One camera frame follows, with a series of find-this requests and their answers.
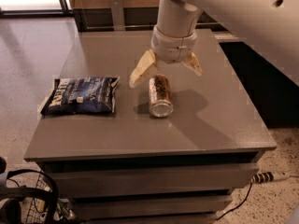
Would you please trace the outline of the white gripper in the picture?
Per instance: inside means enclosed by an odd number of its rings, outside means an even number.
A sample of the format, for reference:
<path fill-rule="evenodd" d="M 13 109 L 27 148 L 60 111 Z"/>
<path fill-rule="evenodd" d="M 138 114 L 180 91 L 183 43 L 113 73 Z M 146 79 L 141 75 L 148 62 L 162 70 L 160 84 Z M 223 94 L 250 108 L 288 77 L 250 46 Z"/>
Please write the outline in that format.
<path fill-rule="evenodd" d="M 151 49 L 146 50 L 136 68 L 130 75 L 129 85 L 135 88 L 147 78 L 158 72 L 156 56 L 165 63 L 181 62 L 197 76 L 203 73 L 202 67 L 192 52 L 197 38 L 196 32 L 187 37 L 171 37 L 164 35 L 154 27 L 151 37 Z"/>

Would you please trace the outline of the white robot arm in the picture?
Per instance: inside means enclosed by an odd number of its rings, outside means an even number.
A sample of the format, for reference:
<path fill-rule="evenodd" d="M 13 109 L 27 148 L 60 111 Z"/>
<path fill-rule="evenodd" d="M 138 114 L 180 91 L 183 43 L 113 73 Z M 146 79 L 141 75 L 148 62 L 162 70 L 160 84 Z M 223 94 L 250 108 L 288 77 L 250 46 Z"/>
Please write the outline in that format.
<path fill-rule="evenodd" d="M 183 63 L 202 74 L 193 53 L 202 13 L 299 83 L 299 0 L 160 0 L 150 49 L 130 75 L 132 88 L 157 73 L 160 62 Z"/>

